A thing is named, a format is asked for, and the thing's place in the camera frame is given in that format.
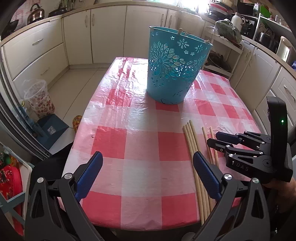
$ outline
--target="checkered tablecloth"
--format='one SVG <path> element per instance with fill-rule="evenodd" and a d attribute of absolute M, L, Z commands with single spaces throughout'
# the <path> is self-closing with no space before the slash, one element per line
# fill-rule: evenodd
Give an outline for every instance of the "checkered tablecloth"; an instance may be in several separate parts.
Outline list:
<path fill-rule="evenodd" d="M 192 163 L 182 126 L 191 119 L 208 158 L 202 126 L 231 134 L 259 132 L 224 77 L 200 71 L 183 103 L 165 105 L 146 93 L 148 60 L 116 58 L 92 96 L 64 174 L 100 151 L 104 163 L 81 205 L 96 225 L 160 230 L 200 220 Z M 238 173 L 225 166 L 223 173 Z"/>

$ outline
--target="floral trash can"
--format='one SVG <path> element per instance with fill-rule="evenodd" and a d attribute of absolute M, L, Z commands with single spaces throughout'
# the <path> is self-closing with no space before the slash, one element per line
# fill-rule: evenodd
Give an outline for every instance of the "floral trash can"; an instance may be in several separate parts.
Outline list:
<path fill-rule="evenodd" d="M 45 80 L 37 81 L 27 89 L 24 99 L 29 102 L 29 105 L 39 118 L 53 114 L 55 111 Z"/>
<path fill-rule="evenodd" d="M 203 66 L 211 43 L 177 30 L 150 27 L 147 92 L 164 104 L 181 103 Z"/>

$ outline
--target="teal trash bin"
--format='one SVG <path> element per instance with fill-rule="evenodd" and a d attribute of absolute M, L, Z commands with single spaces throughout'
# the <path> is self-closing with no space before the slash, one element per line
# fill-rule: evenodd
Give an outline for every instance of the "teal trash bin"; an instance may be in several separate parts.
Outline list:
<path fill-rule="evenodd" d="M 177 30 L 150 27 L 147 92 L 164 104 L 181 103 L 203 66 L 211 43 Z"/>

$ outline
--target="bundle of wooden sticks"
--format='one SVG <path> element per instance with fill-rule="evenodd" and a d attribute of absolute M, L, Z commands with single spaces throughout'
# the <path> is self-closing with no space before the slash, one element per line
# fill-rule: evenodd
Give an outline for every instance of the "bundle of wooden sticks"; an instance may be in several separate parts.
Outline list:
<path fill-rule="evenodd" d="M 187 122 L 186 125 L 183 126 L 183 131 L 186 136 L 186 140 L 187 140 L 187 144 L 189 147 L 189 152 L 190 152 L 190 156 L 191 156 L 191 160 L 192 160 L 193 154 L 195 152 L 197 152 L 198 150 L 200 150 L 200 145 L 198 144 L 197 134 L 196 134 L 195 128 L 194 128 L 191 120 L 189 122 Z M 202 127 L 202 131 L 203 131 L 206 146 L 207 146 L 207 139 L 208 138 L 207 138 L 207 134 L 206 134 L 204 127 Z M 211 137 L 214 138 L 214 133 L 213 133 L 213 129 L 211 126 L 210 126 L 210 133 L 211 133 Z M 207 151 L 208 151 L 208 155 L 210 158 L 210 163 L 219 167 L 217 151 L 214 150 L 214 156 L 212 156 L 211 150 L 208 146 L 207 146 Z M 196 189 L 197 189 L 200 220 L 201 220 L 201 224 L 203 225 L 204 222 L 206 221 L 206 219 L 208 218 L 208 216 L 210 215 L 210 212 L 213 210 L 213 208 L 216 204 L 216 201 L 214 199 L 211 199 L 208 196 L 207 191 L 206 191 L 201 179 L 197 175 L 197 172 L 195 171 L 194 167 L 193 167 L 193 171 L 194 171 L 194 177 L 195 177 L 195 183 L 196 183 Z"/>

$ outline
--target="silver screw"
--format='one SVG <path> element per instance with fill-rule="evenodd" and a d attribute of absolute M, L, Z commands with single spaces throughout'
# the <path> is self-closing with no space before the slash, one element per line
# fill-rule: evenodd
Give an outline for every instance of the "silver screw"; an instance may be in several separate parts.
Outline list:
<path fill-rule="evenodd" d="M 259 183 L 259 179 L 254 177 L 254 178 L 252 179 L 252 182 L 257 184 L 257 183 Z"/>
<path fill-rule="evenodd" d="M 224 175 L 224 178 L 225 178 L 226 180 L 231 180 L 231 179 L 232 179 L 232 176 L 231 176 L 230 174 L 225 174 L 225 175 Z"/>
<path fill-rule="evenodd" d="M 67 174 L 65 175 L 65 179 L 70 179 L 70 178 L 72 178 L 72 174 L 71 174 L 71 173 L 67 173 Z"/>
<path fill-rule="evenodd" d="M 38 183 L 42 183 L 43 181 L 44 181 L 44 179 L 42 177 L 40 177 L 40 178 L 37 179 L 37 182 Z"/>

